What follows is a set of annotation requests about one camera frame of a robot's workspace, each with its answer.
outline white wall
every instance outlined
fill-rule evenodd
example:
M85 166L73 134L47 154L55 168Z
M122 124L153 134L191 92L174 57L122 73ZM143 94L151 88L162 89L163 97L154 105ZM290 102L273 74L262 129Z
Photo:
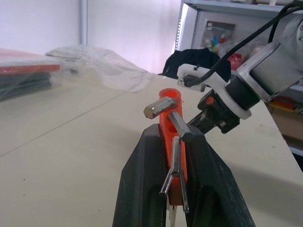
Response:
M0 0L0 48L45 53L79 43L79 0Z
M180 0L89 0L88 44L160 73L175 42Z

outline table surface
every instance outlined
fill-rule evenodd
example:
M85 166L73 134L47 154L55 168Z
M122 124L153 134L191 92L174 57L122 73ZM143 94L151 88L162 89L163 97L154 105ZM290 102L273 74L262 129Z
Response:
M139 92L83 77L1 102L1 226L111 226L121 170L159 120L143 109L167 87L181 91L186 121L199 113L202 93L161 76ZM206 139L231 168L256 226L302 226L300 168L265 105L251 111L231 132L213 129ZM182 209L176 226L186 226Z

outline plastic bag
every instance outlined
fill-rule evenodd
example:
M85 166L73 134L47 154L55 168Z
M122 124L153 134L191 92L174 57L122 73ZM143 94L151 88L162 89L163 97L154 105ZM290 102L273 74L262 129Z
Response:
M95 71L104 86L123 91L141 90L155 75L113 51L98 47L66 46L56 48L46 55L60 61L64 77L85 74L85 70L90 69Z

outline metal hex key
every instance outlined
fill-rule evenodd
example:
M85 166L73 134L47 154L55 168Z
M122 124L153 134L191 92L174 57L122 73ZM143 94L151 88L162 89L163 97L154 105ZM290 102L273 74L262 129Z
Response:
M183 199L183 211L185 213L189 212L189 205L188 205L188 199L186 194L186 187L185 187L185 179L184 179L184 173L181 169L181 139L179 136L175 136L172 146L172 157L171 157L171 165L169 172L167 173L167 176L165 178L165 181L163 183L163 186L160 190L160 194L166 195L169 191L169 187L172 183L172 180L174 177L179 177L180 183L181 183L181 190L182 190L182 199Z
M163 97L158 101L148 105L143 112L145 117L149 119L154 119L156 116L160 115L164 111L169 109L174 109L177 106L178 104L175 99L169 97Z
M145 117L149 119L154 119L161 113L166 110L174 109L178 106L177 102L173 98L163 97L158 101L148 105L144 109ZM183 211L185 213L189 212L189 205L187 200L186 193L186 185L184 179L184 173L181 168L181 140L184 142L190 142L193 139L193 134L190 129L184 122L183 118L176 111L173 111L169 114L169 119L173 123L174 127L179 136L175 136L172 140L172 157L171 157L171 165L169 172L165 178L163 186L161 188L160 194L166 195L168 194L169 187L172 183L174 177L179 177L181 183L182 190L182 199L183 199Z

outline black cable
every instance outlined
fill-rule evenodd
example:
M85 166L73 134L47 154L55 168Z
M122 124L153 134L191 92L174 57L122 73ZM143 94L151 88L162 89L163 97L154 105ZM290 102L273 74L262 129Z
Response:
M303 7L303 2L301 1L293 1L289 4L287 4L286 6L284 6L281 11L279 12L279 15L284 14L288 9L293 8L293 7ZM274 35L275 35L275 31L276 31L276 27L278 26L279 21L277 21L276 23L273 24L271 30L270 30L270 34L269 34L269 38L268 38L268 43L271 43L274 39Z
M268 29L270 26L272 26L274 23L276 23L277 21L279 21L280 19L286 17L287 15L294 13L296 11L299 10L303 10L303 8L299 7L299 8L294 8L294 9L289 9L287 10L285 13L278 15L276 17L274 17L271 21L269 21L268 23L266 23L264 26L262 26L260 29L258 29L256 32L254 32L253 34L251 34L250 36L248 36L246 39L244 39L242 42L240 42L239 44L237 44L236 46L234 46L230 51L228 51L219 61L217 61L217 63L201 78L198 79L193 79L192 77L188 77L185 76L184 77L184 85L186 87L191 87L194 85L198 85L200 83L202 83L203 81L207 80L208 78L211 77L211 75L221 66L221 64L225 61L228 60L228 58L230 56L232 56L237 50L239 50L241 47L243 47L244 45L246 45L247 43L249 43L251 40L253 40L254 38L256 38L259 34L261 34L262 32L264 32L266 29Z

